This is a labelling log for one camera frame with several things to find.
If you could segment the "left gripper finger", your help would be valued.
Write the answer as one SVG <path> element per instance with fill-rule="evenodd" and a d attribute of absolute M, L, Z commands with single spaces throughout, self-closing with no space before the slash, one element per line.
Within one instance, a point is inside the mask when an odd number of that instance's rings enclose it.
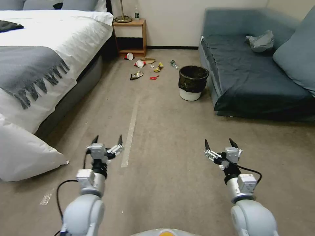
<path fill-rule="evenodd" d="M 118 156 L 124 150 L 122 135 L 120 135 L 118 143 L 110 149 L 107 149 L 107 156 Z"/>
<path fill-rule="evenodd" d="M 98 142 L 98 138 L 99 138 L 99 135 L 97 135 L 97 136 L 92 140 L 92 142 L 91 142 L 90 145 L 86 146 L 86 150 L 88 150 L 92 144 L 97 143 L 97 142 Z"/>

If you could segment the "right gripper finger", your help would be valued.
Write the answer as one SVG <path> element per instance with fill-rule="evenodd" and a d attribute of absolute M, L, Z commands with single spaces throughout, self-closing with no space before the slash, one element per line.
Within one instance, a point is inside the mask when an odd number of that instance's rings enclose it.
<path fill-rule="evenodd" d="M 207 139 L 205 139 L 205 148 L 204 155 L 211 161 L 219 161 L 222 159 L 222 156 L 210 149 Z"/>
<path fill-rule="evenodd" d="M 231 138 L 229 138 L 229 142 L 230 142 L 230 144 L 231 144 L 232 147 L 238 149 L 238 156 L 240 157 L 240 155 L 241 155 L 242 152 L 243 152 L 243 149 L 239 148 L 238 145 L 237 145 L 237 143 L 234 142 Z"/>

